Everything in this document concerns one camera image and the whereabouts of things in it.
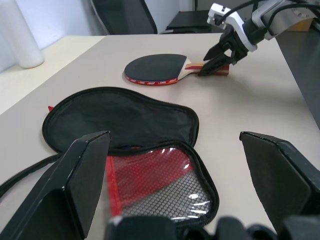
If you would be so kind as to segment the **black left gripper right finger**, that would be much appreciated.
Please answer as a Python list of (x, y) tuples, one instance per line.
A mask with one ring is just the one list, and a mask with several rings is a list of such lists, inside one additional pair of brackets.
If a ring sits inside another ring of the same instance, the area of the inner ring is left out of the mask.
[(320, 171), (290, 142), (243, 131), (242, 142), (251, 180), (279, 234), (290, 216), (320, 213)]

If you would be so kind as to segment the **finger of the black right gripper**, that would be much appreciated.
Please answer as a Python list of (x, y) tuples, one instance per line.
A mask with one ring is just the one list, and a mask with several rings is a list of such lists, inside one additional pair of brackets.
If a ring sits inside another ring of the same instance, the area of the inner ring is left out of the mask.
[(209, 51), (203, 58), (203, 61), (230, 62), (232, 60), (232, 56), (228, 56), (225, 54), (225, 52), (229, 50), (231, 50), (232, 52), (232, 46), (229, 42), (227, 43), (219, 42), (209, 49)]
[(205, 64), (199, 71), (198, 76), (227, 76), (230, 71), (230, 64), (235, 61), (234, 56), (234, 53), (231, 53), (230, 55), (226, 55), (225, 53), (207, 53), (203, 59)]

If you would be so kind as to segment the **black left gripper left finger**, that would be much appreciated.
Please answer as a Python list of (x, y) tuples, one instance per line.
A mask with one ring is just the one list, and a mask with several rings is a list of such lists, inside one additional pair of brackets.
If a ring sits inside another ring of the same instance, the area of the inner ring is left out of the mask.
[(2, 240), (84, 240), (101, 195), (110, 132), (75, 140), (6, 224)]

